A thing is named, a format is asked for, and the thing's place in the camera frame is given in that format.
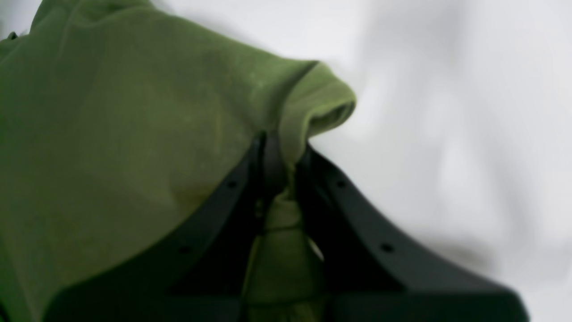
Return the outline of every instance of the white background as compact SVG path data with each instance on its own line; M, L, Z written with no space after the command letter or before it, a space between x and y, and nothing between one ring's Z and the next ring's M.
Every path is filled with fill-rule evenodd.
M0 0L0 37L41 1ZM355 114L312 139L436 252L572 321L572 2L158 0L270 52L320 59Z

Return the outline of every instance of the green shirt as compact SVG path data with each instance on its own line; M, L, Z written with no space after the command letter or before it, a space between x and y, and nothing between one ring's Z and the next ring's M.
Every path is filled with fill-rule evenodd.
M12 322L41 321L62 288L169 234L260 131L278 131L292 180L308 137L354 101L320 62L146 0L44 0L28 35L0 42L0 301ZM252 321L319 320L320 261L291 192L267 227L297 228L253 248Z

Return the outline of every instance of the green fabric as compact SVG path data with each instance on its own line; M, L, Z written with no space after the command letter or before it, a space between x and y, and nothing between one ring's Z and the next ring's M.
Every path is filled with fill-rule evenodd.
M0 301L41 321L58 291L184 221L277 129L290 171L355 97L322 63L240 44L146 0L44 0L0 42ZM255 243L251 321L318 321L325 294L292 189Z

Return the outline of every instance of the white fabric backdrop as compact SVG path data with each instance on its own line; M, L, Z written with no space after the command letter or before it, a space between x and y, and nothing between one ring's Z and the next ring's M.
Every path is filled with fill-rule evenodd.
M0 37L40 0L0 0ZM533 322L572 320L572 2L156 0L356 90L312 139L386 216L518 290Z

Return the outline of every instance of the black plastic part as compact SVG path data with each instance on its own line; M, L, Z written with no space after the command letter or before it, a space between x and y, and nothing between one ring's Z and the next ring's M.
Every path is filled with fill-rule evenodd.
M267 205L285 185L277 136L241 163L181 226L147 251L57 296L46 322L245 321L241 292ZM296 172L308 235L324 255L327 322L525 322L510 289L434 255L385 219L308 147Z
M307 233L324 256L328 321L528 321L517 294L415 242L310 147L296 183Z
M2 303L0 303L0 318L2 318L4 322L10 322L10 319L8 318L8 313L6 312L4 306L2 306Z

